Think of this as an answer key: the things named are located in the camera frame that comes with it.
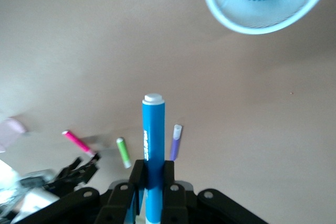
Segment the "blue marker barrel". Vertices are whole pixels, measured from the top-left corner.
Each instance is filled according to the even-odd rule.
[[[142,100],[144,163],[146,179],[146,224],[161,222],[164,165],[164,100],[147,94]]]

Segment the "purple object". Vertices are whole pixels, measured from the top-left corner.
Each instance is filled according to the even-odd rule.
[[[172,161],[175,161],[177,159],[177,155],[179,154],[178,152],[180,148],[181,131],[182,131],[182,126],[179,124],[176,124],[174,126],[172,147],[170,149],[170,160]]]
[[[0,123],[0,152],[5,152],[25,132],[26,128],[14,118],[7,118]]]

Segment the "purple marker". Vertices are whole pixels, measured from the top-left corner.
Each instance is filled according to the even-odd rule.
[[[172,161],[176,160],[179,152],[181,132],[182,132],[182,126],[179,124],[174,125],[172,148],[170,149],[170,160]]]

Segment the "pink marker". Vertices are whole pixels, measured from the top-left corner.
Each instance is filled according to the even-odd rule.
[[[76,137],[71,131],[63,131],[62,134],[66,136],[70,141],[76,144],[83,152],[88,154],[90,157],[93,157],[96,153],[88,147],[86,143]]]

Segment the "green marker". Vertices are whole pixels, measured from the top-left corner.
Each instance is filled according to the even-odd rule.
[[[130,155],[128,154],[127,148],[126,148],[126,143],[125,143],[125,139],[122,137],[119,137],[117,139],[117,146],[119,148],[119,152],[122,158],[122,161],[124,163],[125,168],[130,168],[132,163],[130,160]]]

